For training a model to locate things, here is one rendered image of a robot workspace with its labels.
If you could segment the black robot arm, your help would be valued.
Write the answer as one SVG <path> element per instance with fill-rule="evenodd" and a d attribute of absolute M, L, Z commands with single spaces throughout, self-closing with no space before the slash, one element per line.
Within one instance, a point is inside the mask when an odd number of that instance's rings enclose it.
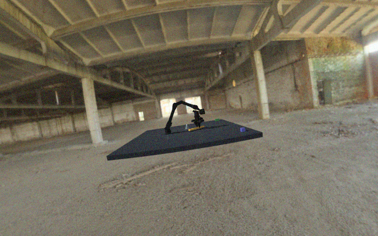
<path fill-rule="evenodd" d="M 199 115 L 199 114 L 201 114 L 201 115 L 202 115 L 202 114 L 205 114 L 205 110 L 204 110 L 204 109 L 199 109 L 197 105 L 193 105 L 193 104 L 190 104 L 190 103 L 184 102 L 184 101 L 182 101 L 182 100 L 179 101 L 179 102 L 177 102 L 177 103 L 173 103 L 173 105 L 172 105 L 172 111 L 171 111 L 171 114 L 170 114 L 169 120 L 168 120 L 168 122 L 167 122 L 167 124 L 166 124 L 166 127 L 164 128 L 164 129 L 165 129 L 165 134 L 166 134 L 166 135 L 171 134 L 171 130 L 170 130 L 170 127 L 171 127 L 171 125 L 172 125 L 172 122 L 171 122 L 171 121 L 172 121 L 172 118 L 173 118 L 173 115 L 174 115 L 174 112 L 175 112 L 177 106 L 180 105 L 180 104 L 184 104 L 184 105 L 187 105 L 187 106 L 189 106 L 189 107 L 195 109 L 195 111 L 193 110 L 195 116 L 196 116 L 196 115 Z M 198 111 L 197 111 L 197 110 L 198 110 Z"/>

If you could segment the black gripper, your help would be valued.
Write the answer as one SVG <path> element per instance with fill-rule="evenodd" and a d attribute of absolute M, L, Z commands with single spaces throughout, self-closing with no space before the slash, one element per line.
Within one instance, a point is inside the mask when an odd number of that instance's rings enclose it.
<path fill-rule="evenodd" d="M 201 122 L 204 122 L 204 120 L 199 118 L 200 115 L 196 115 L 194 117 L 195 117 L 195 119 L 191 120 L 191 122 L 194 122 L 194 124 L 196 125 L 196 127 L 200 128 L 200 124 L 201 124 Z"/>

